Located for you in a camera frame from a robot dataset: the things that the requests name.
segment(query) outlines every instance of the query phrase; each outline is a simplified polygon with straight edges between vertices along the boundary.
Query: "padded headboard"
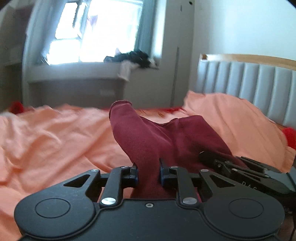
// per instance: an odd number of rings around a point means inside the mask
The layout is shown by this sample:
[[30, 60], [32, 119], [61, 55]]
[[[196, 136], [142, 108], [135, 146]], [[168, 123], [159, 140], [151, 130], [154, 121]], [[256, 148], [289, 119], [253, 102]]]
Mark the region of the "padded headboard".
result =
[[269, 56], [201, 55], [195, 92], [247, 99], [274, 122], [296, 129], [296, 61]]

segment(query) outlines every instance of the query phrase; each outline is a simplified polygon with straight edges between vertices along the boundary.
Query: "maroon shirt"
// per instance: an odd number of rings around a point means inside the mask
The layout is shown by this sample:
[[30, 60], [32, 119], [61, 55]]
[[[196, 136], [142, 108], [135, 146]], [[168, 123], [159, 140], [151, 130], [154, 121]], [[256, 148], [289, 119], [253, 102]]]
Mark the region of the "maroon shirt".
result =
[[139, 116], [129, 101], [117, 101], [111, 106], [109, 117], [115, 140], [139, 170], [139, 184], [132, 198], [175, 198], [174, 190], [160, 184], [160, 158], [168, 166], [198, 173], [209, 169], [198, 161], [199, 153], [210, 151], [246, 167], [232, 156], [226, 143], [200, 115], [158, 124]]

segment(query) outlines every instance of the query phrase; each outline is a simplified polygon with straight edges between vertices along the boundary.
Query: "peach blanket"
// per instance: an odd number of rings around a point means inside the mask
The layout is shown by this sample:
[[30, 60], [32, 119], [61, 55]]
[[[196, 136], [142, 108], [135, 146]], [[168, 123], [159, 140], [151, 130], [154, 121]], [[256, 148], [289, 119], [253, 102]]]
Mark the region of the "peach blanket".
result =
[[[202, 115], [229, 146], [246, 156], [289, 171], [295, 150], [282, 132], [246, 100], [224, 94], [189, 92], [184, 110], [172, 114], [139, 111], [154, 122]], [[109, 172], [130, 166], [113, 138], [108, 111], [68, 105], [41, 107], [18, 116], [0, 117], [0, 240], [21, 237], [14, 222], [16, 204], [24, 197], [89, 169]], [[130, 190], [125, 190], [129, 197]]]

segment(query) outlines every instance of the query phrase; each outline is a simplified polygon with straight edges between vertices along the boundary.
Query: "window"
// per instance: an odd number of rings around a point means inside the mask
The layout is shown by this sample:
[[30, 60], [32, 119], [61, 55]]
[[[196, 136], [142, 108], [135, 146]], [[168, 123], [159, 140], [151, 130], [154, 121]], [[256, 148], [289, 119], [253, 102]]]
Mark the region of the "window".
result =
[[46, 55], [48, 64], [103, 62], [134, 50], [144, 0], [69, 0]]

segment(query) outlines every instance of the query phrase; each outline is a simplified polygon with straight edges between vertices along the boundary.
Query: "bed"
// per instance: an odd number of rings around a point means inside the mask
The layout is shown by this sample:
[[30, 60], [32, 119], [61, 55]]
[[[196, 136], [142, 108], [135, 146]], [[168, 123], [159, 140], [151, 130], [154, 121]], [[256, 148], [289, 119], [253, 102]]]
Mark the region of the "bed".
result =
[[[279, 127], [296, 128], [295, 70], [296, 61], [267, 56], [201, 55], [196, 88], [182, 108], [137, 113], [157, 123], [202, 115], [233, 155], [288, 172], [296, 151]], [[132, 165], [113, 137], [109, 111], [96, 108], [44, 106], [0, 117], [0, 147], [3, 240], [20, 238], [13, 212], [22, 198], [90, 169]]]

